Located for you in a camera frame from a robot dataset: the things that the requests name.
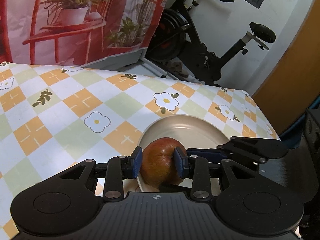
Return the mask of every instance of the floral tablecloth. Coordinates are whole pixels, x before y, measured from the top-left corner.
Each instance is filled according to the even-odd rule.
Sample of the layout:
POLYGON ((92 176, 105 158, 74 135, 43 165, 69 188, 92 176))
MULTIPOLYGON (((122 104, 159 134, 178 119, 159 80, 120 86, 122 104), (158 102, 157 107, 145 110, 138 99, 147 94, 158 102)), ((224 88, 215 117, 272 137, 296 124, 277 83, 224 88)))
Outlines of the floral tablecloth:
POLYGON ((84 159, 130 155, 161 117, 196 116, 229 138, 279 139, 245 91, 107 70, 3 62, 0 103, 0 240, 17 233, 9 209, 19 192, 84 159))

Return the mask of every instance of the beige plate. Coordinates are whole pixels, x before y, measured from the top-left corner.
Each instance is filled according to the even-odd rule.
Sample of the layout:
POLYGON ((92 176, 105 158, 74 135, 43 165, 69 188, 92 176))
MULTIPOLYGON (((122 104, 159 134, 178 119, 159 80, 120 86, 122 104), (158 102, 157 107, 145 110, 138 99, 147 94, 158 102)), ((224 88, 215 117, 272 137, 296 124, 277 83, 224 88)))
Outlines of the beige plate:
MULTIPOLYGON (((217 145, 225 144, 229 141, 212 124, 190 115, 175 114, 161 118, 149 125, 140 137, 138 146, 144 150, 151 142, 162 137, 174 138, 181 142, 186 149, 216 148, 217 145)), ((142 192, 159 192, 158 189, 146 184, 140 174, 138 176, 138 184, 142 192)), ((192 180, 185 179, 180 185, 191 188, 192 180)), ((218 179, 211 179, 211 188, 213 195, 220 193, 218 179)))

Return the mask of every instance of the ribbed black surface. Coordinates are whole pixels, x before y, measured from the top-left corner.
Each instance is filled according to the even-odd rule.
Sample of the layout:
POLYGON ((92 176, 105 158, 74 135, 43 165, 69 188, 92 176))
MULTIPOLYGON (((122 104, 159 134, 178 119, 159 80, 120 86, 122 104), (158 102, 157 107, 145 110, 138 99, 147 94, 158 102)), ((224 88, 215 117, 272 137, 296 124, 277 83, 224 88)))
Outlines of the ribbed black surface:
MULTIPOLYGON (((36 240, 45 237, 18 234, 15 240, 36 240)), ((103 206, 86 227, 51 240, 252 240, 266 239, 243 236, 222 224, 210 206, 188 200, 184 193, 138 193, 103 206)), ((294 240, 293 233, 271 237, 294 240)))

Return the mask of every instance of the bike seat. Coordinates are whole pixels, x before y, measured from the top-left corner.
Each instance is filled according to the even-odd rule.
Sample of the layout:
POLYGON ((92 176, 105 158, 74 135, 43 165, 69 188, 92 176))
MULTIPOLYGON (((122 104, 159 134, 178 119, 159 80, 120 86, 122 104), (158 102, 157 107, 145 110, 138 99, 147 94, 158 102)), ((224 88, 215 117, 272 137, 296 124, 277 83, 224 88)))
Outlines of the bike seat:
POLYGON ((257 23, 250 23, 251 31, 257 36, 259 39, 267 42, 267 43, 274 43, 276 40, 275 33, 270 30, 268 27, 257 24, 257 23))

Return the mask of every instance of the white flower pot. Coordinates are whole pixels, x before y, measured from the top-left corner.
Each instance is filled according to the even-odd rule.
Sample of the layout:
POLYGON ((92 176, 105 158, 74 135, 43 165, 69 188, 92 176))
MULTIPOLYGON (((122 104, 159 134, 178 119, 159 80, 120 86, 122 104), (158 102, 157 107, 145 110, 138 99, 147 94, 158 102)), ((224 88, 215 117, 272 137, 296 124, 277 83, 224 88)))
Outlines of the white flower pot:
POLYGON ((61 10, 61 22, 63 26, 82 24, 88 8, 61 10))

